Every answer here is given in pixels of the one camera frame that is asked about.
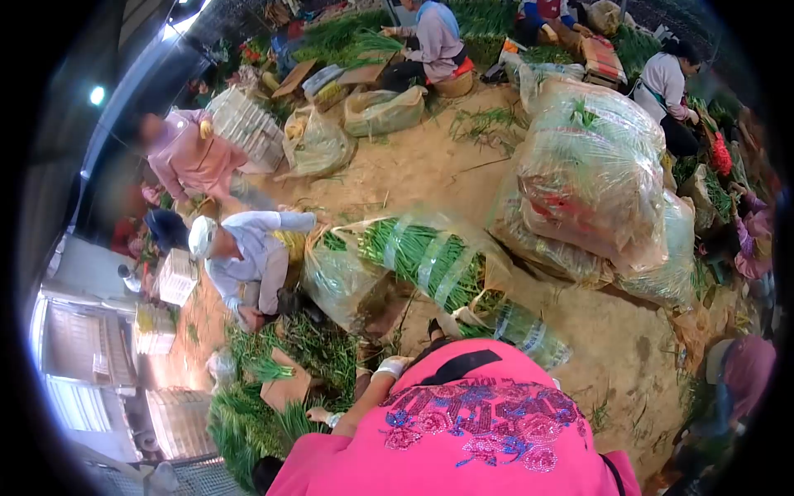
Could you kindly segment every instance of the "cardboard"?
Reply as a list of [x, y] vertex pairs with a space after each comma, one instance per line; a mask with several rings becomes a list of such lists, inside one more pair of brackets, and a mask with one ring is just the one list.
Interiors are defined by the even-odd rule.
[[295, 68], [290, 71], [289, 75], [284, 78], [284, 81], [281, 82], [279, 89], [273, 92], [272, 97], [278, 98], [295, 91], [300, 86], [300, 83], [309, 75], [309, 71], [314, 67], [315, 62], [317, 62], [317, 59], [304, 60], [296, 65]]
[[386, 67], [392, 63], [401, 62], [403, 60], [403, 56], [400, 55], [399, 52], [381, 52], [378, 50], [364, 52], [359, 55], [358, 58], [381, 58], [384, 61], [381, 63], [373, 63], [367, 66], [359, 67], [357, 69], [346, 71], [337, 80], [338, 84], [372, 84], [378, 80]]
[[276, 411], [283, 412], [287, 408], [287, 402], [303, 402], [306, 393], [309, 392], [311, 375], [298, 365], [292, 358], [279, 348], [273, 348], [270, 356], [279, 365], [286, 365], [295, 368], [295, 375], [289, 379], [277, 379], [262, 383], [259, 396]]

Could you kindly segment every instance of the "light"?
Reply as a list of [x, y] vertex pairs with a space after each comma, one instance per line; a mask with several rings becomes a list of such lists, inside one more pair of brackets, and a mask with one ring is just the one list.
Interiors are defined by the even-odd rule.
[[91, 103], [94, 105], [99, 105], [102, 103], [102, 100], [105, 99], [105, 88], [103, 87], [94, 87], [91, 90]]

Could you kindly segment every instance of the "blue headscarf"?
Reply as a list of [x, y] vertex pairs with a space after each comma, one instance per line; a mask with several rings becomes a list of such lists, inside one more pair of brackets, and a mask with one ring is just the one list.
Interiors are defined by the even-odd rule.
[[444, 5], [443, 3], [438, 2], [424, 2], [421, 7], [419, 7], [419, 11], [416, 13], [416, 22], [419, 23], [419, 19], [422, 18], [422, 14], [424, 14], [428, 9], [435, 7], [438, 15], [441, 16], [441, 20], [444, 21], [444, 24], [447, 25], [449, 31], [452, 33], [452, 36], [455, 37], [456, 40], [461, 38], [461, 28], [457, 25], [457, 19], [455, 18], [455, 14], [452, 13], [452, 10], [449, 9], [448, 6]]

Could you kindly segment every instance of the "dark hair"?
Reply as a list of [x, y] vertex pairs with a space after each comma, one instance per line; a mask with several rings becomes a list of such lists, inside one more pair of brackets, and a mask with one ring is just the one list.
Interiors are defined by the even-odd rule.
[[268, 492], [282, 465], [284, 462], [274, 456], [265, 456], [256, 462], [251, 470], [251, 480], [257, 494], [264, 496]]
[[669, 53], [670, 55], [675, 55], [676, 57], [686, 59], [691, 65], [697, 65], [700, 63], [700, 55], [695, 50], [695, 47], [693, 47], [688, 41], [668, 38], [662, 42], [661, 50], [664, 53]]

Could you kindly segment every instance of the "ponytail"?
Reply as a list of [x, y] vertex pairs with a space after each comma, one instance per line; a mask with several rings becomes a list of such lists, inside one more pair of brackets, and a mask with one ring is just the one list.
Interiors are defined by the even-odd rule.
[[668, 38], [662, 42], [661, 50], [664, 53], [669, 53], [670, 55], [675, 55], [676, 57], [686, 59], [691, 65], [697, 65], [700, 63], [700, 55], [695, 50], [695, 47], [693, 47], [688, 41]]

